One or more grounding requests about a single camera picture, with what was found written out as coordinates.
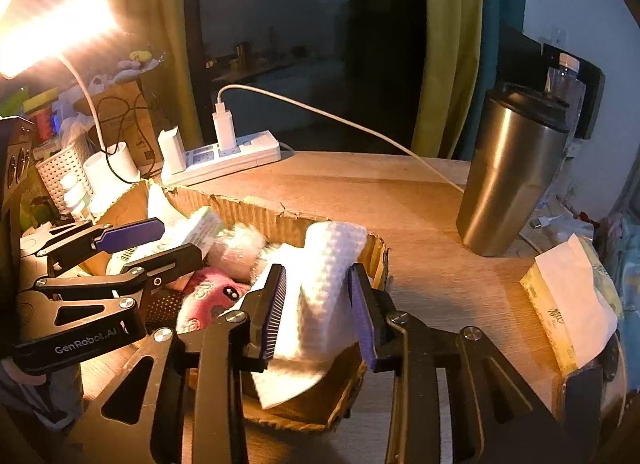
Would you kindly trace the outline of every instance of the black tumbler lid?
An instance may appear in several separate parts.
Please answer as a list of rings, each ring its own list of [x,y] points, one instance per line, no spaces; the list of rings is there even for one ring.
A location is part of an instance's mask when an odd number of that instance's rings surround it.
[[[563,134],[569,132],[565,114],[568,103],[548,92],[538,92],[512,83],[498,83],[487,95],[527,119]]]

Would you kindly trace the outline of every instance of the white perforated basket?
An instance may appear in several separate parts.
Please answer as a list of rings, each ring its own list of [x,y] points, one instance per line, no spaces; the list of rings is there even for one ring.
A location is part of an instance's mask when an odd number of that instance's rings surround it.
[[[76,178],[82,182],[84,190],[89,195],[94,194],[91,190],[89,180],[84,173],[84,168],[82,167],[90,155],[91,151],[86,142],[86,134],[82,134],[72,145],[60,150],[47,160],[40,161],[36,164],[44,186],[47,188],[47,191],[49,191],[49,195],[51,195],[54,204],[61,213],[69,213],[63,200],[64,191],[62,186],[60,186],[60,179],[67,173],[74,172]]]

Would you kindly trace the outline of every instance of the plush toy eye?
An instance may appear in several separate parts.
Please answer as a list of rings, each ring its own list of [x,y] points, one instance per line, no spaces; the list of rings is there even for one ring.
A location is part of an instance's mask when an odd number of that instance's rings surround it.
[[[238,294],[238,291],[236,291],[233,287],[231,287],[230,285],[227,285],[223,290],[222,293],[229,298],[230,300],[233,301],[238,301],[238,298],[240,298],[240,295]]]

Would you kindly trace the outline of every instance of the cardboard box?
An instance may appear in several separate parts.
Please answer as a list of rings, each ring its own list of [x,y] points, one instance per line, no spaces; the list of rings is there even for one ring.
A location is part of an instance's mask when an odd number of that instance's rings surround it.
[[[136,110],[135,114],[133,110],[127,112],[134,106],[148,106],[135,82],[114,85],[104,92],[94,94],[92,101],[98,111],[102,136],[107,146],[120,141],[126,142],[133,162],[142,174],[160,166],[159,163],[162,162],[162,153],[158,145],[160,130],[154,127],[149,110],[143,108]],[[76,101],[74,108],[83,114],[91,114],[89,104],[84,98]],[[98,144],[98,136],[94,128],[89,131],[89,137],[94,144]]]
[[[148,181],[142,180],[133,186],[107,210],[98,223],[120,226],[145,219],[148,184]],[[280,203],[253,197],[238,200],[222,195],[209,196],[183,187],[166,188],[165,194],[169,202],[185,216],[202,206],[211,206],[227,226],[236,222],[252,224],[270,242],[285,242],[296,247],[304,245],[306,229],[311,224],[328,220],[326,217],[287,210]],[[84,265],[92,274],[104,274],[108,260],[108,254],[100,253]],[[358,261],[364,264],[367,274],[373,278],[373,287],[385,289],[388,257],[384,240],[369,234],[367,245]],[[288,430],[330,430],[355,401],[365,371],[366,366],[356,344],[336,358],[329,373],[316,386],[268,410],[260,407],[251,376],[243,375],[244,416],[254,422]]]

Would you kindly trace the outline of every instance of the curtain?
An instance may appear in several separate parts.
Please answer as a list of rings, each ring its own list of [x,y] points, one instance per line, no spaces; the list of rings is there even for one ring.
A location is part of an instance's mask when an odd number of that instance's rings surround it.
[[[471,160],[484,94],[494,86],[498,63],[498,35],[500,21],[522,32],[525,0],[482,0],[482,43],[480,46],[480,67],[473,98],[466,117],[465,126],[456,148],[455,157]]]
[[[162,102],[171,122],[180,126],[184,147],[202,145],[184,29],[184,0],[109,0],[130,50],[164,54],[160,66],[143,76],[145,95],[152,92]]]
[[[478,73],[482,0],[427,0],[427,51],[412,150],[452,157]]]

